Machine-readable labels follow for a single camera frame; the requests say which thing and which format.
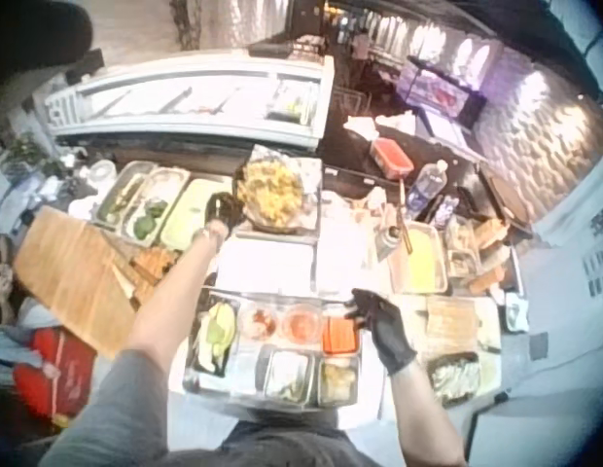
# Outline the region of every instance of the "black tray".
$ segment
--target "black tray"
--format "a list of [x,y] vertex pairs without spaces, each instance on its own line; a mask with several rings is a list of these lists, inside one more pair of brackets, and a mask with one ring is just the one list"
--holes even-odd
[[185,367],[191,368],[191,369],[196,370],[201,373],[207,373],[207,374],[213,375],[215,377],[224,377],[226,375],[226,366],[228,364],[229,357],[231,355],[231,348],[232,348],[233,344],[231,344],[231,346],[229,346],[228,349],[226,350],[226,352],[224,353],[224,361],[223,361],[224,363],[222,365],[222,368],[216,372],[210,372],[210,371],[206,370],[204,367],[202,367],[197,362],[197,352],[194,351],[194,343],[195,343],[195,340],[197,339],[197,333],[200,329],[199,316],[203,312],[208,312],[208,310],[216,303],[226,303],[226,304],[231,305],[232,309],[234,311],[234,317],[236,320],[236,316],[237,316],[237,314],[239,312],[239,308],[240,308],[239,302],[237,302],[235,300],[229,300],[229,299],[223,299],[221,297],[216,297],[216,296],[210,294],[208,290],[202,289],[202,291],[200,292],[198,301],[197,301],[197,308],[195,311],[194,323],[192,324],[192,330],[190,332],[189,349],[187,351],[187,360],[185,363]]

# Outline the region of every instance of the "red container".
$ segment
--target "red container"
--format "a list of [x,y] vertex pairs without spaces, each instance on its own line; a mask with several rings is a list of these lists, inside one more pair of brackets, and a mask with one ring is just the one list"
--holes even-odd
[[414,164],[394,139],[377,138],[371,145],[371,156],[388,180],[406,178]]

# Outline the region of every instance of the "chopsticks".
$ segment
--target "chopsticks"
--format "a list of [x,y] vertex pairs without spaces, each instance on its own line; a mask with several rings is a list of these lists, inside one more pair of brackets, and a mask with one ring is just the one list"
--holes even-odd
[[409,240],[409,232],[408,227],[406,226],[406,221],[403,218],[404,211],[406,209],[406,185],[403,181],[403,178],[399,179],[399,208],[397,209],[397,225],[401,230],[401,240],[406,245],[406,250],[408,254],[414,251],[411,247],[411,241]]

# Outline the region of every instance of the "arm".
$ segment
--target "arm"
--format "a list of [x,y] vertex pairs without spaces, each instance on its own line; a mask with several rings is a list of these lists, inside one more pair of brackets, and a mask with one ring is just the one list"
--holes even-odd
[[391,376],[390,382],[407,465],[466,465],[462,439],[434,398],[420,365],[413,361]]
[[43,467],[142,465],[166,453],[169,368],[191,329],[208,265],[239,217],[222,199],[228,201],[220,195],[209,200],[210,235],[194,240],[140,308],[109,375],[45,455]]
[[436,401],[409,346],[399,308],[373,292],[353,290],[358,308],[349,316],[371,330],[372,341],[392,383],[399,444],[408,466],[462,466],[462,441]]
[[167,375],[178,346],[192,328],[195,306],[218,243],[228,236],[220,221],[209,223],[138,311],[126,348],[148,355]]

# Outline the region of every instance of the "ceiling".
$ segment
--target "ceiling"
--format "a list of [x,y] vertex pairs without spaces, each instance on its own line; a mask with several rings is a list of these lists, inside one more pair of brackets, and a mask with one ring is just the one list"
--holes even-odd
[[338,0],[338,3],[405,18],[430,19],[481,37],[496,36],[508,47],[546,65],[581,92],[594,99],[599,96],[597,81],[584,57],[543,1]]

